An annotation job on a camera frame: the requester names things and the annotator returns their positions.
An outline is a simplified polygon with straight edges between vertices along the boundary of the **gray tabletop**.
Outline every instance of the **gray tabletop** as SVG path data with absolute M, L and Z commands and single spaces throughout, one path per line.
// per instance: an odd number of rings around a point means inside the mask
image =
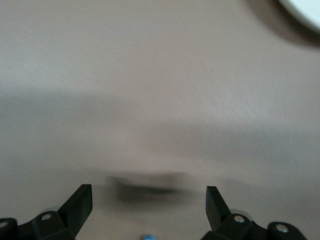
M 0 217 L 91 183 L 78 240 L 197 240 L 211 185 L 318 239 L 320 40 L 276 0 L 1 1 L 0 74 Z M 182 191 L 121 200 L 119 176 Z

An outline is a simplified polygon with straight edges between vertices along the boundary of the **screw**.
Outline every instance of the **screw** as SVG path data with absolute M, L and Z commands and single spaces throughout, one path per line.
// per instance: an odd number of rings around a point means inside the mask
M 287 233 L 289 232 L 288 228 L 285 226 L 285 225 L 282 225 L 282 224 L 277 224 L 275 226 L 275 228 L 279 231 L 279 232 L 282 232 L 282 233 Z
M 237 216 L 235 216 L 234 218 L 233 218 L 237 223 L 244 223 L 245 222 L 245 219 L 242 217 L 242 216 L 239 216 L 239 215 L 237 215 Z
M 43 215 L 43 216 L 42 216 L 41 220 L 42 220 L 42 221 L 45 221 L 45 220 L 48 220 L 48 219 L 50 219 L 50 218 L 51 218 L 51 214 L 46 214 L 46 215 Z
M 157 240 L 155 236 L 151 235 L 151 234 L 147 234 L 147 235 L 144 235 L 142 237 L 142 240 Z
M 0 229 L 4 228 L 7 225 L 8 225 L 8 223 L 6 221 L 0 222 Z

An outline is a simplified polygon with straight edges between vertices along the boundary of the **blue object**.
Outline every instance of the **blue object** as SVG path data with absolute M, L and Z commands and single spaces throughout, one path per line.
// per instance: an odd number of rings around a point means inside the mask
M 151 234 L 147 234 L 147 235 L 144 235 L 142 237 L 142 240 L 157 240 L 155 236 L 151 235 Z

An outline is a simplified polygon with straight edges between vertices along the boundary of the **white plate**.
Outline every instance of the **white plate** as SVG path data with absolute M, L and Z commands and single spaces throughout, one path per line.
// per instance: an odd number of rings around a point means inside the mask
M 298 21 L 320 33 L 320 0 L 279 0 Z

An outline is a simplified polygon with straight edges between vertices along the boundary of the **black robot arm part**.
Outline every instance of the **black robot arm part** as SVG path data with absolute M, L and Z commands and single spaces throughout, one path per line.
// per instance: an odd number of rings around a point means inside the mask
M 202 240 L 306 240 L 291 224 L 271 222 L 264 229 L 241 214 L 232 214 L 215 186 L 206 189 L 205 211 L 212 231 Z
M 58 211 L 47 211 L 19 225 L 0 219 L 0 240 L 74 240 L 93 208 L 92 187 L 81 185 Z

